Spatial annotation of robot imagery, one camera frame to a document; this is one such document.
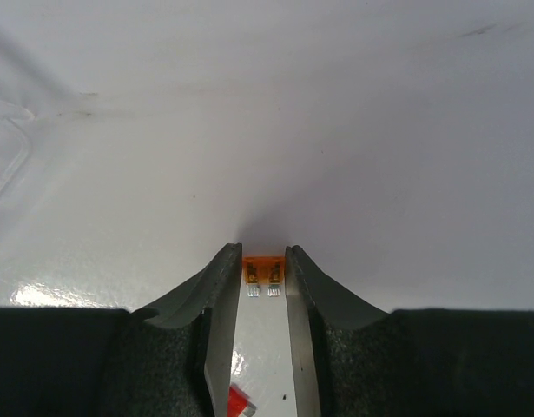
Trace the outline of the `clear fuse box cover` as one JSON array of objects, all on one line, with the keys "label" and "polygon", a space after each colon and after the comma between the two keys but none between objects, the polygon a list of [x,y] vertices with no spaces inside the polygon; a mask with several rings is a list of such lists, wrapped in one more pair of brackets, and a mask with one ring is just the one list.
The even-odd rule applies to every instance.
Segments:
[{"label": "clear fuse box cover", "polygon": [[25,107],[0,99],[0,195],[31,153],[23,125],[34,118]]}]

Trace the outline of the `orange blade fuse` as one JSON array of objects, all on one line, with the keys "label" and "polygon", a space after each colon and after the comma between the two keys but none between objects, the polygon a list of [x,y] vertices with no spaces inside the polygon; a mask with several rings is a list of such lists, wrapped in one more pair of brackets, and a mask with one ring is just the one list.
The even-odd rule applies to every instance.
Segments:
[{"label": "orange blade fuse", "polygon": [[247,286],[247,296],[258,298],[261,289],[267,289],[269,297],[278,297],[285,280],[284,256],[246,256],[242,258],[242,274]]}]

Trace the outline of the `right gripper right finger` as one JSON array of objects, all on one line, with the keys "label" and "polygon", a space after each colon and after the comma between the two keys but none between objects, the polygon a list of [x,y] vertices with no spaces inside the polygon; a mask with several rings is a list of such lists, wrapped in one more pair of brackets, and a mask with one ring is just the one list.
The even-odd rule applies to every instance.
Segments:
[{"label": "right gripper right finger", "polygon": [[299,416],[403,416],[405,331],[321,268],[285,253],[294,395]]}]

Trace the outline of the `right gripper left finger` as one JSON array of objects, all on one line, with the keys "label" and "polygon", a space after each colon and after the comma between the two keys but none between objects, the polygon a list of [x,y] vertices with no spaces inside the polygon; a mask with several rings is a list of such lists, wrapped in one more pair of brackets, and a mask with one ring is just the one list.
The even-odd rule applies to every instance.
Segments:
[{"label": "right gripper left finger", "polygon": [[122,324],[105,366],[107,416],[227,414],[241,259],[226,244]]}]

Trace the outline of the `red blade fuse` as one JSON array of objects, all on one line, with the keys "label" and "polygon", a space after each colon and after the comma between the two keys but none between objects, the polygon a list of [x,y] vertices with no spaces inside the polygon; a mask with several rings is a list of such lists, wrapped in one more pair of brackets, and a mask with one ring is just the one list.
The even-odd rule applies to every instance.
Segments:
[{"label": "red blade fuse", "polygon": [[239,388],[234,386],[229,388],[227,417],[253,417],[256,410],[256,406]]}]

